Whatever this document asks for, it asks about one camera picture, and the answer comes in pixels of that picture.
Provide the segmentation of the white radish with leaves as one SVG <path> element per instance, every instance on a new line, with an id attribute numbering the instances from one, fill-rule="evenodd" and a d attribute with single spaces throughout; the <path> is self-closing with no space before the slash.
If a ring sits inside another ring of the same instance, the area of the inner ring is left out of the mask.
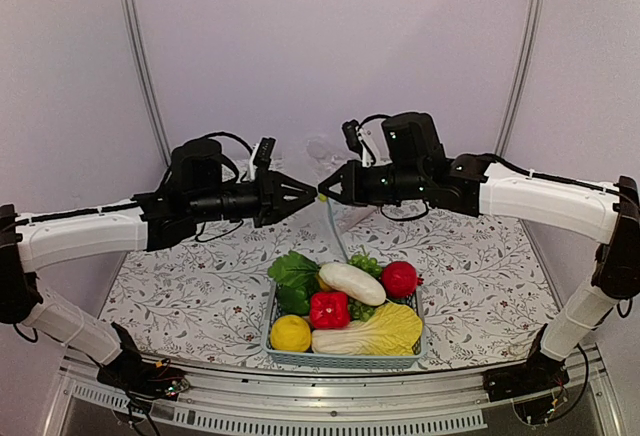
<path id="1" fill-rule="evenodd" d="M 267 275 L 279 289 L 304 289 L 308 296 L 321 291 L 322 281 L 332 290 L 368 306 L 380 306 L 387 299 L 382 284 L 367 272 L 347 263 L 320 265 L 295 251 L 277 258 Z"/>

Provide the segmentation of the blue zipper clear bag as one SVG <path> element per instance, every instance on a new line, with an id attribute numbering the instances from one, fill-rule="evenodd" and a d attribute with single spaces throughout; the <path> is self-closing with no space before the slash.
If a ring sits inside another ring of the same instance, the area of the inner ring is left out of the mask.
<path id="1" fill-rule="evenodd" d="M 342 235 L 341 232 L 338 228 L 338 225 L 336 224 L 336 219 L 335 219 L 335 215 L 334 215 L 334 211 L 333 211 L 333 207 L 331 204 L 331 201 L 329 200 L 329 198 L 323 194 L 320 194 L 318 196 L 318 199 L 321 203 L 323 203 L 326 206 L 326 213 L 327 213 L 327 221 L 328 221 L 328 225 L 329 228 L 331 230 L 331 233 L 338 245 L 338 248 L 340 250 L 342 259 L 344 260 L 344 262 L 348 262 L 350 259 L 350 255 L 347 251 L 347 248 L 344 244 L 344 241 L 342 239 Z"/>

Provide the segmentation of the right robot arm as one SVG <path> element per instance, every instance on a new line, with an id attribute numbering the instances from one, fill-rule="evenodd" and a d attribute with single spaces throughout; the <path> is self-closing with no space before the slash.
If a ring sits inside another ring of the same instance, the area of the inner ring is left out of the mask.
<path id="1" fill-rule="evenodd" d="M 514 218 L 583 237 L 597 246 L 594 271 L 539 332 L 517 371 L 537 392 L 552 380 L 583 338 L 618 302 L 639 293 L 639 195 L 636 182 L 589 182 L 524 169 L 493 153 L 446 154 L 428 113 L 375 114 L 343 125 L 360 153 L 319 185 L 349 206 L 398 206 L 421 201 L 466 216 Z"/>

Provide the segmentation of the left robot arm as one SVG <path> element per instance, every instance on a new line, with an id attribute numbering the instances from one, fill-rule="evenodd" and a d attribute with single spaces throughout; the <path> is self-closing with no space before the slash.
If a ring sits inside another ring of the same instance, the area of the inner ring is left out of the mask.
<path id="1" fill-rule="evenodd" d="M 224 155 L 217 134 L 171 153 L 159 187 L 94 208 L 18 214 L 1 208 L 1 321 L 21 324 L 83 352 L 128 390 L 148 382 L 148 368 L 127 331 L 97 320 L 54 291 L 38 286 L 39 270 L 85 257 L 172 248 L 208 222 L 251 220 L 260 228 L 310 205 L 316 190 L 270 168 L 275 145 L 251 151 L 247 176 Z"/>

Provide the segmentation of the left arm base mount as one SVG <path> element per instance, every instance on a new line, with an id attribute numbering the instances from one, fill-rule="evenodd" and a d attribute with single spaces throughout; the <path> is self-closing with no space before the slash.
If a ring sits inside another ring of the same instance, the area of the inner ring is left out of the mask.
<path id="1" fill-rule="evenodd" d="M 147 400 L 176 400 L 189 389 L 186 373 L 173 367 L 170 358 L 154 363 L 144 361 L 128 331 L 117 323 L 111 326 L 120 339 L 120 353 L 108 364 L 97 364 L 100 383 Z"/>

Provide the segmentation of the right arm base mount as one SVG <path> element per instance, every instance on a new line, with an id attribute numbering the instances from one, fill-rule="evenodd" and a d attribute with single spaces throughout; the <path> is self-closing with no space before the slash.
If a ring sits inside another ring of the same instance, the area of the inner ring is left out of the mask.
<path id="1" fill-rule="evenodd" d="M 489 400 L 510 400 L 516 416 L 527 425 L 551 420 L 568 382 L 564 363 L 541 354 L 483 373 L 483 388 Z"/>

